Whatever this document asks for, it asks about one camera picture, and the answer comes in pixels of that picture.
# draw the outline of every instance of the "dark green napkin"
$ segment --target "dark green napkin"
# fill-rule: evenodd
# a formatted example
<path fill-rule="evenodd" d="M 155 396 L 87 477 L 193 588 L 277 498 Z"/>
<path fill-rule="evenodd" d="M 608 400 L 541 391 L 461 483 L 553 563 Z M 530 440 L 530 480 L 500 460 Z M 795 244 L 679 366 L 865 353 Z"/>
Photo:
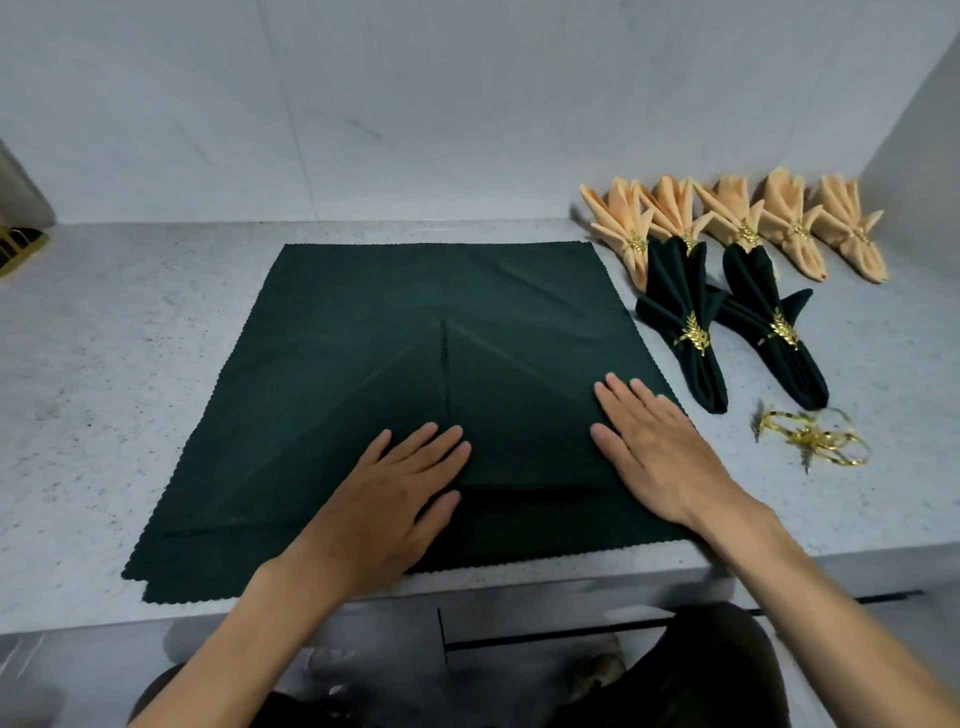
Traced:
<path fill-rule="evenodd" d="M 693 399 L 707 412 L 727 411 L 727 385 L 707 334 L 727 294 L 707 288 L 707 245 L 686 254 L 677 237 L 647 247 L 647 291 L 636 301 L 636 315 L 673 350 Z"/>
<path fill-rule="evenodd" d="M 418 570 L 685 538 L 589 438 L 607 371 L 673 397 L 589 244 L 287 246 L 123 575 L 238 595 L 378 432 L 430 420 L 473 455 Z"/>
<path fill-rule="evenodd" d="M 723 255 L 731 294 L 717 313 L 717 323 L 743 336 L 763 359 L 787 394 L 807 410 L 827 406 L 824 376 L 794 325 L 809 301 L 810 288 L 780 299 L 773 264 L 761 246 L 747 253 L 730 245 Z"/>

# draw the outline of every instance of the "forearm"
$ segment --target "forearm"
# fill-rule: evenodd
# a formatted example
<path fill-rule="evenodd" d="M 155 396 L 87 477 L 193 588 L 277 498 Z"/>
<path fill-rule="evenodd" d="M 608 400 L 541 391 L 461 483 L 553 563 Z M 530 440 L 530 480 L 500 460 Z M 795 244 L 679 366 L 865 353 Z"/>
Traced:
<path fill-rule="evenodd" d="M 816 568 L 770 509 L 755 501 L 725 509 L 702 533 L 763 607 L 839 725 L 957 725 L 937 680 Z"/>
<path fill-rule="evenodd" d="M 293 576 L 268 563 L 183 670 L 132 723 L 135 728 L 240 728 L 252 721 L 280 674 L 321 619 L 336 609 L 330 595 L 322 614 L 305 613 Z"/>

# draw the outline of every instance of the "right hand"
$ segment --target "right hand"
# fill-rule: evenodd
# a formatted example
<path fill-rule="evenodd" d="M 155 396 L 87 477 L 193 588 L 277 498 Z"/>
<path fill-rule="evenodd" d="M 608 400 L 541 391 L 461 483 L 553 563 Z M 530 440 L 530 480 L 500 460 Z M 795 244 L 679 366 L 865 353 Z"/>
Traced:
<path fill-rule="evenodd" d="M 628 387 L 613 374 L 593 391 L 616 429 L 593 425 L 593 442 L 655 514 L 703 535 L 719 506 L 756 503 L 667 397 L 655 396 L 639 379 Z"/>

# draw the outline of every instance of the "white wall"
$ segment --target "white wall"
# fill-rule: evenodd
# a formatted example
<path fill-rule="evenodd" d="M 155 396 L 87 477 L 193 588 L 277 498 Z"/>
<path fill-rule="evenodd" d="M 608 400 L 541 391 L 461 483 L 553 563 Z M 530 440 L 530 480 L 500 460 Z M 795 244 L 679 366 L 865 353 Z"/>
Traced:
<path fill-rule="evenodd" d="M 0 0 L 62 222 L 559 217 L 614 174 L 857 173 L 955 0 Z"/>
<path fill-rule="evenodd" d="M 884 209 L 881 248 L 901 248 L 940 274 L 960 273 L 960 38 L 863 172 L 863 205 Z"/>

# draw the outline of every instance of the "gray speckled surface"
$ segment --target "gray speckled surface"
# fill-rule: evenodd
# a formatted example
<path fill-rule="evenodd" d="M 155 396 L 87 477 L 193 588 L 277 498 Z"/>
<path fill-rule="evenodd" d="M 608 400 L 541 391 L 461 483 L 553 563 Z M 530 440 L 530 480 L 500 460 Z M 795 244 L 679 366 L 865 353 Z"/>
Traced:
<path fill-rule="evenodd" d="M 581 238 L 566 220 L 61 227 L 0 281 L 0 633 L 223 612 L 230 602 L 161 606 L 120 578 L 284 243 L 536 242 Z M 721 248 L 710 242 L 709 269 Z M 960 542 L 953 474 L 960 397 L 953 376 L 960 291 L 886 251 L 873 286 L 826 252 L 830 280 L 798 329 L 831 404 L 874 448 L 865 468 L 814 462 L 766 436 L 757 402 L 796 409 L 746 342 L 711 331 L 730 411 L 692 401 L 663 341 L 639 326 L 694 423 L 732 474 L 814 555 Z M 599 251 L 627 305 L 626 278 Z M 806 286 L 773 254 L 785 294 Z M 690 543 L 638 546 L 505 567 L 421 574 L 413 594 L 701 567 Z"/>

